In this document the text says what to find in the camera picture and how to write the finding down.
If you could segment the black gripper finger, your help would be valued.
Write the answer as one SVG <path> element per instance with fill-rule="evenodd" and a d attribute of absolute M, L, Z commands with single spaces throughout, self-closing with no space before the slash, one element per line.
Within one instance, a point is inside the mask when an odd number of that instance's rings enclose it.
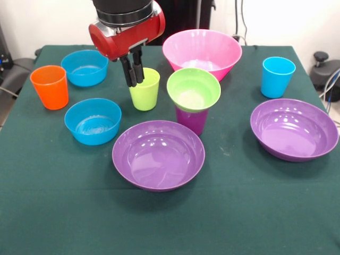
<path fill-rule="evenodd" d="M 127 86 L 135 87 L 137 85 L 137 79 L 135 76 L 135 70 L 131 66 L 129 58 L 127 56 L 122 56 L 120 57 L 120 61 L 124 71 Z"/>
<path fill-rule="evenodd" d="M 142 56 L 141 49 L 137 49 L 133 52 L 133 68 L 135 71 L 137 83 L 142 83 L 144 81 L 144 72 L 141 56 Z"/>

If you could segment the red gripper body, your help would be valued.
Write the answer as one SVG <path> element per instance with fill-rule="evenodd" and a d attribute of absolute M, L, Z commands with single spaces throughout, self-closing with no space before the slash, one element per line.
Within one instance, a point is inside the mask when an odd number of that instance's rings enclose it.
<path fill-rule="evenodd" d="M 154 5 L 151 16 L 136 25 L 111 28 L 98 20 L 89 26 L 94 46 L 111 61 L 128 54 L 138 45 L 155 40 L 164 30 L 165 16 L 159 5 Z"/>

